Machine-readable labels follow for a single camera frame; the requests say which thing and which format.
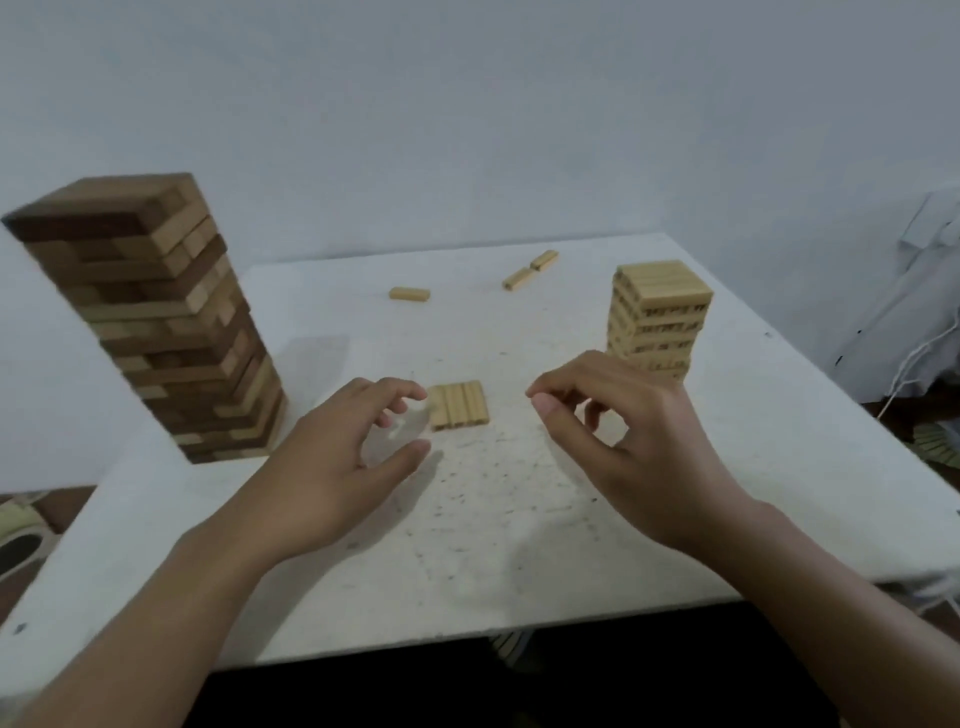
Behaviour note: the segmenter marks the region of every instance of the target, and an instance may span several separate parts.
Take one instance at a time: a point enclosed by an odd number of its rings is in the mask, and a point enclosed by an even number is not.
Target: jenga tower
[[[192,175],[78,180],[3,223],[191,462],[269,451],[286,397]]]
[[[712,299],[709,286],[679,260],[618,266],[607,353],[683,381]]]

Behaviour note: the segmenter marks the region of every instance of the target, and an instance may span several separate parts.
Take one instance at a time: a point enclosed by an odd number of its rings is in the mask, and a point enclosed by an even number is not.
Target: table surface
[[[547,248],[555,265],[500,287]],[[664,258],[716,291],[686,384],[743,486],[872,580],[960,567],[960,495],[663,234],[259,266],[243,288],[291,418],[354,376],[395,375],[480,379],[492,419],[428,435],[427,463],[367,522],[268,574],[220,666],[735,598],[622,521],[523,396],[543,370],[603,349],[617,264]],[[392,301],[395,285],[432,297]],[[422,408],[398,420],[371,460],[426,430]],[[608,416],[604,436],[620,427]],[[261,463],[190,466],[145,416],[0,630],[0,695],[56,674]]]

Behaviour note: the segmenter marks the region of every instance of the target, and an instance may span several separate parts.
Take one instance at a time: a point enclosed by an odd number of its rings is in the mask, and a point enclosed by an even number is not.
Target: right hand
[[[585,352],[537,377],[527,396],[553,441],[654,541],[696,555],[718,525],[756,505],[720,461],[678,382]],[[583,402],[584,423],[575,414]],[[629,428],[613,447],[593,434],[607,410]]]

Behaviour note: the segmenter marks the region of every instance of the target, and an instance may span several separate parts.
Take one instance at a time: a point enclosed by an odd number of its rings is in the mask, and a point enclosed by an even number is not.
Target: forearm
[[[752,601],[854,726],[956,725],[960,645],[755,504],[701,561]]]
[[[181,725],[262,573],[208,527],[188,532],[17,725]]]

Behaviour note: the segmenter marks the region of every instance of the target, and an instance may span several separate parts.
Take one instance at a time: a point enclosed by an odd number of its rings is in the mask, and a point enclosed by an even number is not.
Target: fingernail
[[[530,403],[534,405],[540,418],[544,418],[560,406],[560,400],[544,392],[537,392],[530,398]]]

